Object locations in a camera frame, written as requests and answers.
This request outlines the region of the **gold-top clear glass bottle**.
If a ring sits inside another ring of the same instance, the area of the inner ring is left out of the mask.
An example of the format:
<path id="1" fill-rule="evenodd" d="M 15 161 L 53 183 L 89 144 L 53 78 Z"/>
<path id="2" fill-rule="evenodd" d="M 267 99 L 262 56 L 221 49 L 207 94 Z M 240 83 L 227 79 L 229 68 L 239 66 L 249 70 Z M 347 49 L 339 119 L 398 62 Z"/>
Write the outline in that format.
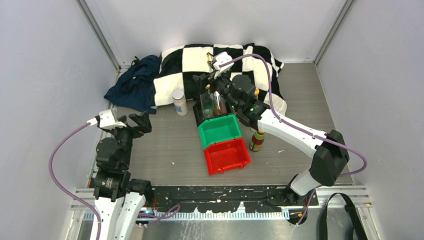
<path id="1" fill-rule="evenodd" d="M 202 115 L 205 120 L 212 118 L 214 116 L 214 103 L 213 99 L 211 97 L 211 94 L 209 92 L 209 80 L 208 77 L 210 74 L 214 71 L 212 65 L 213 65 L 213 55 L 208 52 L 206 54 L 207 56 L 207 63 L 209 66 L 209 73 L 205 73 L 201 80 L 200 80 L 200 103 L 202 108 Z"/>

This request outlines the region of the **gold-top oil bottle brown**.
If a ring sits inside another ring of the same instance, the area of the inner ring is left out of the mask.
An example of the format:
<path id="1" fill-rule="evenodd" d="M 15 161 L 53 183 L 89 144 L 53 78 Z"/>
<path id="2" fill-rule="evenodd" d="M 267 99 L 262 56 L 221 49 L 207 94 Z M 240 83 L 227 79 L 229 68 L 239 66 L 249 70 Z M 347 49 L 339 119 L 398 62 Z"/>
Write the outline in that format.
<path id="1" fill-rule="evenodd" d="M 228 113 L 226 102 L 218 93 L 218 91 L 215 91 L 212 94 L 212 100 L 213 100 L 213 112 L 216 116 L 225 115 Z"/>

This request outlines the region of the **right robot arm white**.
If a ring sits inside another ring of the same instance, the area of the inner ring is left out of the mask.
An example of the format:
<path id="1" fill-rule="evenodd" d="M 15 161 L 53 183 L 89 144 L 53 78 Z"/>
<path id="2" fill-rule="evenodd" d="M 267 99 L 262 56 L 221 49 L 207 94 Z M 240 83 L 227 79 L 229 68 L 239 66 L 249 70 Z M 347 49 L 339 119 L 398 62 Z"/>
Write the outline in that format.
<path id="1" fill-rule="evenodd" d="M 312 159 L 309 169 L 290 181 L 285 192 L 288 203 L 299 205 L 310 190 L 335 184 L 350 159 L 340 132 L 315 130 L 278 113 L 255 97 L 255 86 L 246 75 L 233 79 L 227 74 L 216 78 L 209 75 L 205 80 L 209 89 L 217 91 L 230 105 L 244 126 L 278 137 Z"/>

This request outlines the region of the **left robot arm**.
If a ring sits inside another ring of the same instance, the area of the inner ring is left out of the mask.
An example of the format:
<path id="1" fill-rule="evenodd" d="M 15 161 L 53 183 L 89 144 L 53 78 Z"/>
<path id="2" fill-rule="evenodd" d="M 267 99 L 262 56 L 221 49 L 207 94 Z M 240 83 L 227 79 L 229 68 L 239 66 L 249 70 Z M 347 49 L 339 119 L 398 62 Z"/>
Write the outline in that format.
<path id="1" fill-rule="evenodd" d="M 128 240 L 134 224 L 142 217 L 147 224 L 160 220 L 182 219 L 192 203 L 176 203 L 160 215 L 142 211 L 154 200 L 155 191 L 151 182 L 131 179 L 129 165 L 133 140 L 152 131 L 149 113 L 130 114 L 135 126 L 127 124 L 127 116 L 116 117 L 115 110 L 101 111 L 90 125 L 96 125 L 110 134 L 96 146 L 96 166 L 98 172 L 93 181 L 94 204 L 90 207 L 95 214 L 90 239 Z"/>

